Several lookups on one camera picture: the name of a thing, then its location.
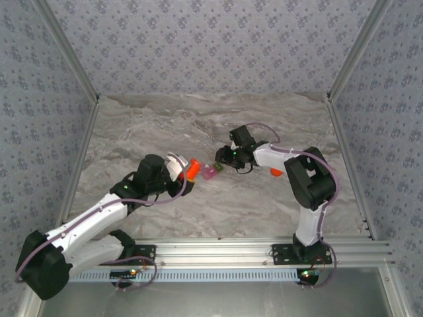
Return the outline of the aluminium frame post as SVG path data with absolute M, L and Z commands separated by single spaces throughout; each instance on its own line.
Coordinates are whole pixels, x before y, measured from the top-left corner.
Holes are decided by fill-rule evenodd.
M 97 103 L 98 94 L 47 0 L 31 0 L 85 94 Z
M 394 0 L 375 0 L 356 39 L 348 50 L 346 59 L 342 63 L 327 92 L 327 98 L 330 103 L 333 103 L 339 97 L 393 1 Z

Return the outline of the aluminium mounting rail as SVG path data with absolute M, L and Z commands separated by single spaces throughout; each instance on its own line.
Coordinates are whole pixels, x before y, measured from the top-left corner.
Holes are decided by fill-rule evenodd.
M 394 266 L 388 242 L 367 236 L 328 236 L 325 241 L 341 267 Z M 274 267 L 272 245 L 288 244 L 290 237 L 275 238 L 157 238 L 137 239 L 156 246 L 155 261 L 163 268 Z

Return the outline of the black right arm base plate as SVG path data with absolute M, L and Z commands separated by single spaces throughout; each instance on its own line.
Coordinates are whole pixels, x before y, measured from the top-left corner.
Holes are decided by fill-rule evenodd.
M 312 246 L 301 244 L 273 244 L 271 255 L 274 265 L 332 264 L 330 249 L 320 242 Z

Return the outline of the orange pill bottle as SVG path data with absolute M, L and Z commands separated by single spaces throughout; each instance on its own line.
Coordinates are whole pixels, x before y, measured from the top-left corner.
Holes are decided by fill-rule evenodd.
M 190 160 L 190 166 L 188 167 L 186 171 L 186 177 L 195 179 L 195 177 L 198 175 L 201 169 L 202 169 L 202 164 L 198 160 L 192 158 Z

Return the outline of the grey metal panel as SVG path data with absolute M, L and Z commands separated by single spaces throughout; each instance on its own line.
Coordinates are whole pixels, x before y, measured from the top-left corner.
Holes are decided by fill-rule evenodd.
M 25 294 L 17 317 L 411 317 L 386 269 L 341 268 L 322 288 L 288 282 L 154 283 L 130 293 L 70 283 L 54 298 Z

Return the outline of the aluminium table side rail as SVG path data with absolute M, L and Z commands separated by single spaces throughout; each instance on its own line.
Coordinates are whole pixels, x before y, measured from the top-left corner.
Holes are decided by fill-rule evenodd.
M 360 177 L 358 175 L 358 172 L 356 170 L 356 164 L 354 162 L 354 158 L 351 154 L 350 148 L 348 146 L 346 134 L 342 127 L 342 122 L 340 120 L 340 116 L 338 115 L 336 106 L 333 104 L 333 101 L 330 99 L 330 97 L 327 98 L 327 108 L 328 113 L 334 128 L 334 132 L 336 134 L 336 137 L 338 139 L 338 143 L 341 148 L 342 156 L 344 159 L 344 164 L 346 166 L 346 171 L 348 173 L 348 177 L 350 179 L 350 184 L 352 187 L 352 190 L 354 192 L 356 203 L 358 205 L 358 209 L 360 211 L 360 215 L 367 223 L 367 231 L 368 236 L 372 240 L 378 240 L 378 234 L 376 231 L 376 227 L 373 223 L 373 219 L 371 216 L 370 208 L 367 204 L 367 200 L 365 198 L 364 190 L 362 188 Z
M 67 219 L 71 211 L 73 200 L 75 198 L 75 193 L 77 191 L 77 186 L 81 176 L 84 159 L 87 153 L 87 149 L 91 140 L 91 135 L 92 135 L 95 122 L 96 122 L 96 117 L 97 117 L 98 109 L 99 109 L 99 105 L 98 105 L 99 99 L 100 99 L 100 96 L 98 96 L 97 99 L 95 100 L 93 108 L 89 114 L 87 126 L 85 128 L 83 138 L 81 140 L 81 144 L 77 152 L 75 163 L 73 165 L 70 181 L 65 191 L 63 202 L 59 209 L 58 217 L 54 225 L 55 228 L 62 226 L 63 222 Z

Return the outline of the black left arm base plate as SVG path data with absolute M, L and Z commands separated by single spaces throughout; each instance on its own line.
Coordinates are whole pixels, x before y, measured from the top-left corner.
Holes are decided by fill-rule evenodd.
M 150 258 L 155 261 L 156 256 L 156 245 L 153 244 L 134 244 L 130 246 L 127 250 L 128 257 L 136 257 L 135 260 L 131 260 L 132 265 L 141 265 L 145 263 L 146 265 L 151 265 L 150 262 L 140 259 L 141 256 L 145 258 Z

